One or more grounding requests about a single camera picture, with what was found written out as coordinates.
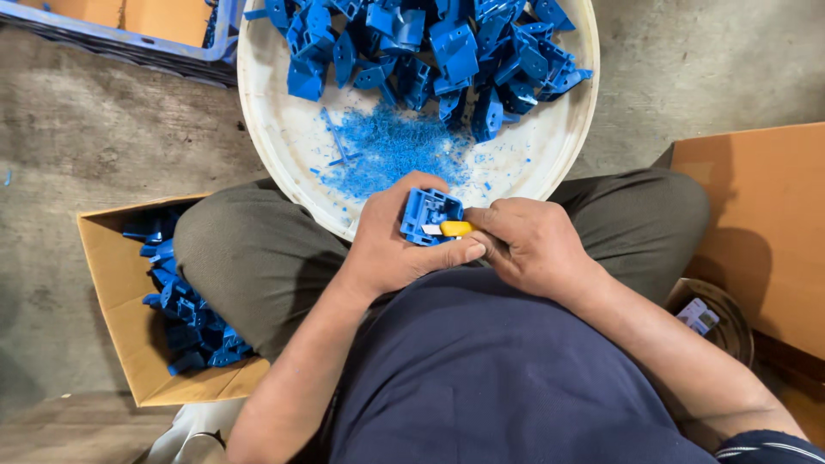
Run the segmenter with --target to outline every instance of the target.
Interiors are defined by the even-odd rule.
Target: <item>person's right hand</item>
[[[604,272],[556,203],[500,199],[489,208],[467,208],[464,220],[481,229],[465,237],[484,244],[498,276],[526,293],[569,305]]]

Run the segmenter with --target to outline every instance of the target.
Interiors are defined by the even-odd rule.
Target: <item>navy blue shirt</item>
[[[718,462],[613,343],[492,269],[438,272],[399,294],[353,346],[336,410],[335,463]],[[804,440],[765,433],[734,437],[719,459],[825,464]],[[768,447],[786,455],[743,460],[757,442],[810,456]]]

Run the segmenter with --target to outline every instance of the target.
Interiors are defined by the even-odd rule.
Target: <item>gray floor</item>
[[[823,0],[596,0],[601,91],[571,178],[649,165],[673,140],[825,121]],[[235,91],[0,29],[0,417],[126,389],[78,211],[266,175]]]

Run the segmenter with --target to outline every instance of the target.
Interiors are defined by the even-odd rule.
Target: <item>crate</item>
[[[243,0],[220,0],[216,8],[214,40],[209,48],[101,26],[8,0],[0,0],[0,22],[123,63],[222,88],[234,87],[238,85],[235,59]]]

